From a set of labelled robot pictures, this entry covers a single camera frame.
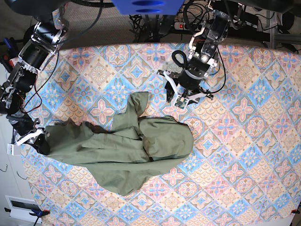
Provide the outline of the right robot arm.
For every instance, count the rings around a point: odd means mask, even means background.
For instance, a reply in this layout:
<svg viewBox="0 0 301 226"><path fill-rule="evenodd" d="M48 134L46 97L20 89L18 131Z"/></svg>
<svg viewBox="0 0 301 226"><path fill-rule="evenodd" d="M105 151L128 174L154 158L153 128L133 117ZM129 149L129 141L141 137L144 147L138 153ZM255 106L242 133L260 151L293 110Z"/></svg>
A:
<svg viewBox="0 0 301 226"><path fill-rule="evenodd" d="M39 127L39 119L32 119L25 110L24 99L36 89L38 72L43 71L59 52L66 38L68 22L63 19L64 7L51 13L48 22L39 21L30 39L18 54L19 61L0 88L0 113L4 114L20 138L15 145L28 144L38 153L48 155L49 133Z"/></svg>

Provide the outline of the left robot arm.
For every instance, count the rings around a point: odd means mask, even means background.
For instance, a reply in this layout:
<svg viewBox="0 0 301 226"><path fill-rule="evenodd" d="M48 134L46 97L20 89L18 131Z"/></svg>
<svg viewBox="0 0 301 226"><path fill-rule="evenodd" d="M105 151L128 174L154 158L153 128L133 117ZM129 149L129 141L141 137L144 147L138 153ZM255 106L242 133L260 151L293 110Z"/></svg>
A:
<svg viewBox="0 0 301 226"><path fill-rule="evenodd" d="M166 101L174 105L185 107L197 103L200 98L213 99L216 91L203 89L200 86L209 76L209 71L217 67L221 54L218 45L228 34L230 17L221 11L213 11L213 19L203 22L198 32L194 32L189 42L189 51L186 55L181 50L172 53L173 62L182 70L175 73L169 70L158 71L166 79Z"/></svg>

